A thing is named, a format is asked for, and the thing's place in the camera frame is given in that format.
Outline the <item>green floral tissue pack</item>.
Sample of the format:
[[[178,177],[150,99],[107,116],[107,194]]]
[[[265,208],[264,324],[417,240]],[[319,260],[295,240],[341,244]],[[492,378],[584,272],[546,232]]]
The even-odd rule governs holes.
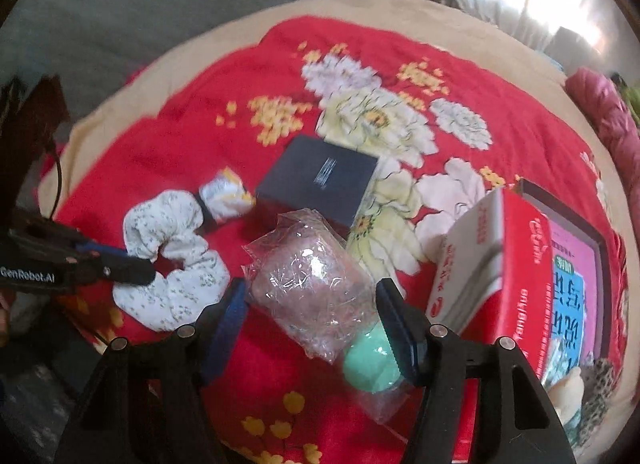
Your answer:
[[[544,389],[550,389],[564,376],[567,376],[571,367],[570,354],[565,348],[564,340],[553,337],[550,340],[547,362],[541,377]]]

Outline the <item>leopard print scrunchie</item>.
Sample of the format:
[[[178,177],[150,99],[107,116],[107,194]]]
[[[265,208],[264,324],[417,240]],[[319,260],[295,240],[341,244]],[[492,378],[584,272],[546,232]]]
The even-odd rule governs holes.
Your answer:
[[[613,363],[605,358],[593,361],[585,368],[585,395],[582,398],[580,421],[576,432],[576,447],[583,447],[602,424],[616,385]]]

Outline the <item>plastic bag with sponges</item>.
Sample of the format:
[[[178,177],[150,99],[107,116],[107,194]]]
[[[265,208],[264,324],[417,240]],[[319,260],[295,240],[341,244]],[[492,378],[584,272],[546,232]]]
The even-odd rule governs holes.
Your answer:
[[[373,421],[388,422],[408,399],[375,307],[375,285],[315,210],[281,214],[273,230],[243,246],[248,299],[295,340],[307,357],[342,376]]]

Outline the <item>white floral scrunchie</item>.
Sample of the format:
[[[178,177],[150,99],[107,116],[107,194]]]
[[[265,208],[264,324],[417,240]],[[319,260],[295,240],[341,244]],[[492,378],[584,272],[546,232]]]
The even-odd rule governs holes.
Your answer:
[[[204,214],[193,194],[166,190],[134,206],[122,222],[129,255],[169,262],[149,284],[113,285],[115,305],[154,332],[173,331],[194,322],[221,300],[230,283],[227,266],[198,234]]]

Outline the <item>dark navy small box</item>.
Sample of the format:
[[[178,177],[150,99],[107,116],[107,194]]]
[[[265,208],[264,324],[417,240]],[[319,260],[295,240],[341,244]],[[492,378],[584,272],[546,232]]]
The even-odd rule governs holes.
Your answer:
[[[375,156],[297,136],[258,184],[258,210],[270,222],[293,210],[315,210],[347,238],[377,167]]]

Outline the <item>red cardboard box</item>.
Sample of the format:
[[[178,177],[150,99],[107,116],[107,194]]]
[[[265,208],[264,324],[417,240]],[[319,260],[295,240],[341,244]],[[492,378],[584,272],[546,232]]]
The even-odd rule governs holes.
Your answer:
[[[550,340],[551,258],[548,218],[516,192],[493,190],[442,241],[425,315],[464,340],[511,337],[541,376]]]

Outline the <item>red floral blanket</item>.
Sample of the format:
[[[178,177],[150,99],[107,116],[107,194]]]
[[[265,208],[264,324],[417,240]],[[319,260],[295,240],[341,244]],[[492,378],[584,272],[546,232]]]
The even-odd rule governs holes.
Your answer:
[[[524,179],[548,190],[604,237],[610,351],[622,363],[626,248],[588,144],[565,114],[507,80],[395,33],[314,16],[274,26],[97,148],[56,216],[119,246],[134,206],[193,190],[222,168],[256,189],[297,138],[381,161],[347,248],[371,278],[392,278],[428,314],[442,309],[436,262],[454,221],[495,188]],[[224,445],[252,463],[395,463],[418,407],[410,400],[390,424],[376,424],[334,369],[259,311],[203,401]]]

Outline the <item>cream plush bear toy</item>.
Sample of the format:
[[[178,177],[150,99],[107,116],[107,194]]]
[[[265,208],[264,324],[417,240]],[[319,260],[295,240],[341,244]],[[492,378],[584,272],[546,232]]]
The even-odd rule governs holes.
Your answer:
[[[562,425],[566,425],[582,407],[585,383],[582,369],[574,366],[549,390],[548,396]]]

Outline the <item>grey tray with pink book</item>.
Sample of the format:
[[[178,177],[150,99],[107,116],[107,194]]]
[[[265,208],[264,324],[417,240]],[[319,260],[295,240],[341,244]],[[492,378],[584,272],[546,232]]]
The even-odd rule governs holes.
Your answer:
[[[610,264],[605,239],[580,213],[526,179],[516,192],[548,218],[553,306],[551,339],[564,340],[574,366],[606,358],[612,338]]]

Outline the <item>green cloth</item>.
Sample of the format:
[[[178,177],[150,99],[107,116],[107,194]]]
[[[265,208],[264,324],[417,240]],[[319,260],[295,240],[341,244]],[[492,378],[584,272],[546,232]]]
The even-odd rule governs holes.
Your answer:
[[[640,127],[640,88],[638,85],[628,85],[625,82],[618,84],[620,98],[634,119],[637,127]]]

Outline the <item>white yellow snack packet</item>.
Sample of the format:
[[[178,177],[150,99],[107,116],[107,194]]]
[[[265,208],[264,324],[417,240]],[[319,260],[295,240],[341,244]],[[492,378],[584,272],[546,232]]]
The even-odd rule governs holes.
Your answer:
[[[249,213],[255,206],[254,195],[230,167],[216,172],[214,178],[193,193],[203,214],[203,227],[213,229]]]

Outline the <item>pink quilted duvet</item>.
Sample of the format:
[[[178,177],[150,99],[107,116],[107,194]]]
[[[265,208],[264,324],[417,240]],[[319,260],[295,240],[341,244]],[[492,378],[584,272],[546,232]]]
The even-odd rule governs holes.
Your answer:
[[[604,74],[578,68],[565,91],[590,120],[620,176],[632,216],[639,216],[639,133],[616,86]]]

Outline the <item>beige bed sheet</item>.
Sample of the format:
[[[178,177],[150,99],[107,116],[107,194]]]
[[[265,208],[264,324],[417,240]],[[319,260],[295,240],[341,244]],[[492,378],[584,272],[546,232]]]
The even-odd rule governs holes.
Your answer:
[[[395,164],[383,218],[356,230],[355,252],[424,304],[434,265],[409,240],[429,214],[424,175],[469,203],[527,179],[580,213],[611,261],[617,382],[582,463],[599,463],[639,392],[639,255],[625,174],[541,54],[483,21],[426,0],[299,0],[221,25],[170,50],[77,123],[61,165],[40,181],[43,213],[112,245],[129,207],[200,184],[218,168],[256,184],[297,134],[334,138],[322,98],[378,77],[402,107],[378,152]]]

